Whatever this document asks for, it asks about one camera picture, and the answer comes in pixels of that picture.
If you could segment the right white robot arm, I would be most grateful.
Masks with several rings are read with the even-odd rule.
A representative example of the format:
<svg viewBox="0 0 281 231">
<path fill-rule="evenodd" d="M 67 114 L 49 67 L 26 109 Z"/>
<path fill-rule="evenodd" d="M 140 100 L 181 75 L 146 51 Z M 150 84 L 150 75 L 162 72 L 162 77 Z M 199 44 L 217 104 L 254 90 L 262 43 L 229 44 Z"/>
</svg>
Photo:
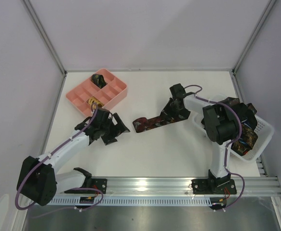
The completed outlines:
<svg viewBox="0 0 281 231">
<path fill-rule="evenodd" d="M 212 164 L 208 178 L 192 182 L 194 194 L 222 194 L 224 188 L 234 185 L 228 170 L 228 150 L 242 132 L 241 121 L 235 111 L 223 102 L 216 102 L 198 96 L 197 92 L 186 92 L 181 84 L 170 87 L 172 113 L 188 114 L 194 111 L 203 116 L 204 129 L 212 142 Z"/>
</svg>

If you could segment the dark red patterned tie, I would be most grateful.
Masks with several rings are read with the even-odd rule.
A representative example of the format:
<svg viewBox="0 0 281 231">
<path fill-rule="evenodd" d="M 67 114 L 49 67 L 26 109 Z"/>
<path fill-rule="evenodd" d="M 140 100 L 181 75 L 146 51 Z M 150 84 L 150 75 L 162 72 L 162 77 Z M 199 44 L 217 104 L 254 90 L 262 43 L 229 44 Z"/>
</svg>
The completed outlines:
<svg viewBox="0 0 281 231">
<path fill-rule="evenodd" d="M 164 109 L 162 109 L 159 116 L 150 119 L 147 119 L 146 117 L 140 117 L 134 120 L 133 127 L 136 133 L 141 133 L 179 121 L 179 117 L 174 114 L 174 112 L 170 108 L 165 107 Z"/>
</svg>

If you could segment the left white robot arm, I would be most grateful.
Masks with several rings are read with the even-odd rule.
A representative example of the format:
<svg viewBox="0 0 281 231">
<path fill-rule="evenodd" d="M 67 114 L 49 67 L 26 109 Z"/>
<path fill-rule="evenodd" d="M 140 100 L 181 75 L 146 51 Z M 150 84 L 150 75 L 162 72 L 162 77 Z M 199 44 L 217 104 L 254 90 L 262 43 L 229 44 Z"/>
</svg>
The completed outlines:
<svg viewBox="0 0 281 231">
<path fill-rule="evenodd" d="M 15 206 L 24 210 L 19 204 L 19 196 L 30 199 L 33 204 L 47 205 L 57 193 L 96 193 L 103 192 L 92 188 L 90 172 L 76 167 L 67 173 L 58 171 L 72 157 L 101 139 L 104 145 L 117 141 L 117 137 L 128 133 L 117 113 L 107 109 L 96 108 L 92 116 L 85 118 L 75 126 L 71 135 L 52 151 L 38 157 L 28 156 L 22 163 L 15 196 Z"/>
</svg>

